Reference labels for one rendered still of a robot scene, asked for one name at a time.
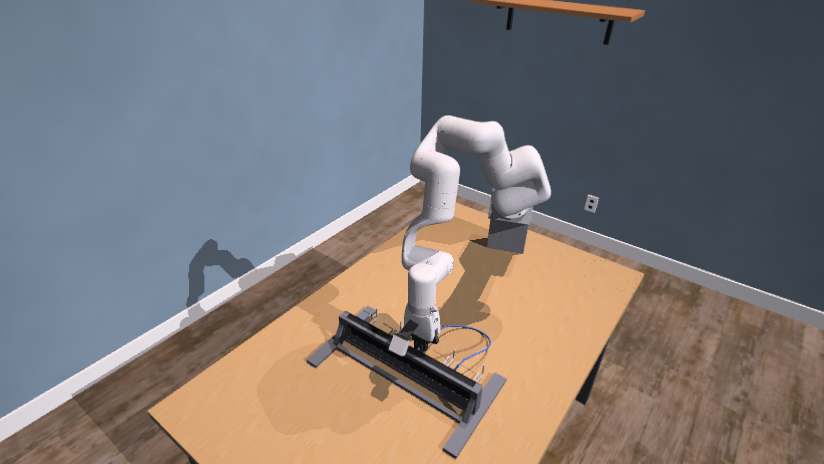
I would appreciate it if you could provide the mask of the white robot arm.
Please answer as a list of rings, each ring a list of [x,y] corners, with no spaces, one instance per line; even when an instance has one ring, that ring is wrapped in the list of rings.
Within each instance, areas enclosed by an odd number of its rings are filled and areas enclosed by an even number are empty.
[[[542,160],[534,147],[523,146],[509,152],[503,129],[497,122],[441,117],[420,143],[410,163],[412,176],[425,182],[425,191],[422,213],[404,235],[401,261],[409,271],[408,309],[418,316],[439,311],[435,302],[436,286],[451,273],[454,264],[449,253],[415,244],[420,228],[445,223],[454,217],[460,166],[444,154],[447,148],[478,154],[484,174],[494,188],[493,207],[505,218],[521,217],[528,208],[551,196]]]

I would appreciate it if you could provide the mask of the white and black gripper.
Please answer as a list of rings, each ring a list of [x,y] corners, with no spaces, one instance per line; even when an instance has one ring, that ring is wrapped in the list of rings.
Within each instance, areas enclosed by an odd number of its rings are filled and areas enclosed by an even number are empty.
[[[420,351],[424,353],[424,351],[426,352],[428,349],[428,344],[438,344],[438,335],[440,333],[439,312],[432,312],[432,314],[426,316],[418,316],[409,311],[407,303],[404,313],[404,326],[409,320],[419,324],[411,334],[414,340],[414,348],[418,349],[420,346]]]

